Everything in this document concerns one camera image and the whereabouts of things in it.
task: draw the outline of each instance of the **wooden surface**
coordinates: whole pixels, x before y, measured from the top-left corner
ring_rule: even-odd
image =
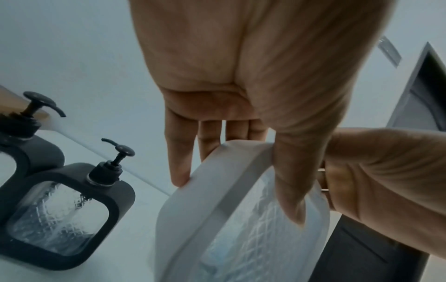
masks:
[[[14,95],[7,89],[0,86],[0,112],[10,113],[10,112],[21,112],[28,105],[28,101],[17,95]],[[38,111],[34,117],[38,120],[43,120],[48,118],[48,113],[44,111]]]

